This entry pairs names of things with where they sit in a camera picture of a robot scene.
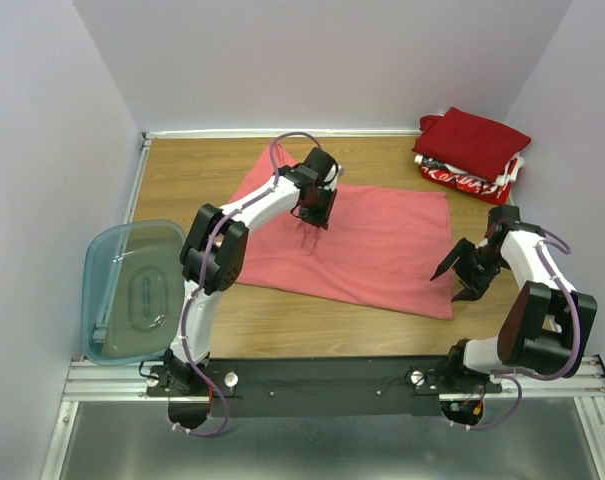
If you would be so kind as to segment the pink t-shirt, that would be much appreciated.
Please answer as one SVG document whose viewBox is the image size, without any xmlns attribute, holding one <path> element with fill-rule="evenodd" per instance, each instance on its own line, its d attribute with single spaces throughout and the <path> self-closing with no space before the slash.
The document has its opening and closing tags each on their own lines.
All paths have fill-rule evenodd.
<svg viewBox="0 0 605 480">
<path fill-rule="evenodd" d="M 285 212 L 252 233 L 238 281 L 450 320 L 451 247 L 445 194 L 341 184 L 327 229 Z"/>
</svg>

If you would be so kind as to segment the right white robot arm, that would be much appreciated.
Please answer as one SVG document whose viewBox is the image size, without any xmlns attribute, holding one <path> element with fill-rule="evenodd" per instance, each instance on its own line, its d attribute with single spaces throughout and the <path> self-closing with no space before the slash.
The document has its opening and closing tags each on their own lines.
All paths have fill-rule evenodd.
<svg viewBox="0 0 605 480">
<path fill-rule="evenodd" d="M 489 211 L 480 243 L 460 239 L 437 266 L 436 277 L 453 271 L 459 278 L 457 301 L 481 299 L 504 269 L 519 288 L 496 336 L 463 339 L 450 348 L 441 370 L 449 389 L 462 392 L 501 375 L 553 381 L 577 373 L 598 304 L 566 279 L 551 248 L 571 252 L 555 234 L 523 221 L 518 207 L 499 205 Z"/>
</svg>

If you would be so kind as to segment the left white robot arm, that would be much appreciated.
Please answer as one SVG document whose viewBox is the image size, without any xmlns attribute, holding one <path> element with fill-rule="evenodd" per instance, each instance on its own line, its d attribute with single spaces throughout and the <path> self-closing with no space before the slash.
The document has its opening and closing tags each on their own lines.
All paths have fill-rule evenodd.
<svg viewBox="0 0 605 480">
<path fill-rule="evenodd" d="M 239 200 L 222 207 L 205 204 L 198 210 L 179 256 L 186 291 L 171 343 L 180 361 L 169 373 L 179 393 L 191 395 L 203 385 L 204 372 L 197 364 L 210 353 L 218 304 L 242 271 L 250 236 L 286 212 L 327 229 L 341 174 L 337 161 L 315 147 L 304 162 L 277 168 L 268 181 Z"/>
</svg>

